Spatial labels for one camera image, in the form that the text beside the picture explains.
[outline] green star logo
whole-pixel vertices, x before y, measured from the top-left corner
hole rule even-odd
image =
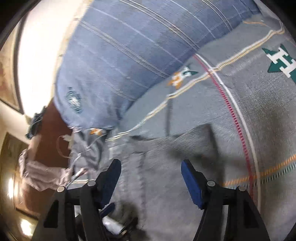
[[[278,52],[265,48],[263,48],[263,51],[266,53],[266,56],[272,61],[267,72],[283,72],[296,84],[296,61],[289,55],[285,46],[281,44]]]

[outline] framed picture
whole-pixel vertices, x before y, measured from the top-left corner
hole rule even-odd
[[[23,17],[0,50],[0,100],[24,114],[17,78],[17,57],[20,37],[26,17]]]

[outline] silver screw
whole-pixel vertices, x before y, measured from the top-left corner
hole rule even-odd
[[[96,181],[94,181],[94,180],[91,180],[91,181],[89,181],[89,182],[87,183],[87,185],[88,185],[89,187],[93,187],[95,184],[96,184]]]
[[[208,185],[209,187],[213,187],[213,186],[216,185],[216,183],[215,183],[214,181],[208,181],[208,182],[207,182],[207,185]]]
[[[65,190],[65,187],[60,186],[57,188],[57,192],[63,192]]]
[[[241,192],[244,192],[244,191],[246,190],[246,187],[244,187],[244,186],[239,186],[239,190],[240,190]]]

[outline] red stripe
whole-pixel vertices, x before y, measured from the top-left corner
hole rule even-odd
[[[235,113],[232,109],[232,106],[226,96],[226,94],[224,93],[223,89],[221,88],[221,86],[217,83],[217,81],[214,79],[213,75],[210,73],[210,71],[208,70],[208,68],[203,64],[203,62],[196,56],[194,55],[194,58],[199,62],[199,64],[204,68],[204,70],[210,75],[214,85],[218,88],[222,98],[225,100],[226,102],[226,105],[228,107],[228,110],[230,111],[230,114],[231,114],[231,117],[234,121],[234,124],[235,124],[235,127],[237,129],[237,132],[239,134],[239,138],[242,142],[242,148],[244,150],[244,156],[245,156],[245,159],[246,159],[246,163],[247,163],[247,169],[248,169],[248,172],[249,172],[249,182],[250,182],[250,196],[253,198],[253,175],[252,175],[252,170],[251,170],[251,164],[250,164],[250,159],[249,159],[249,154],[248,154],[248,150],[247,150],[247,146],[246,146],[246,143],[245,143],[245,140],[244,140],[244,136],[242,134],[242,130],[239,126],[239,122],[237,121],[237,117],[235,116]]]

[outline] orange stripe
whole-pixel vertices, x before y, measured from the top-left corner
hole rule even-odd
[[[296,154],[289,157],[288,159],[286,159],[285,161],[283,161],[282,163],[280,164],[277,164],[276,166],[274,167],[271,167],[263,172],[260,173],[260,176],[261,177],[266,177],[270,174],[273,174],[275,173],[277,170],[279,170],[280,168],[282,167],[286,167],[287,165],[289,165],[291,162],[295,161],[296,160]],[[227,186],[232,186],[232,185],[237,185],[237,184],[240,184],[240,183],[244,183],[246,181],[249,180],[249,176],[245,176],[245,177],[242,177],[242,178],[238,178],[238,179],[233,179],[233,180],[230,180],[230,181],[226,181],[223,183],[223,187],[227,187]]]

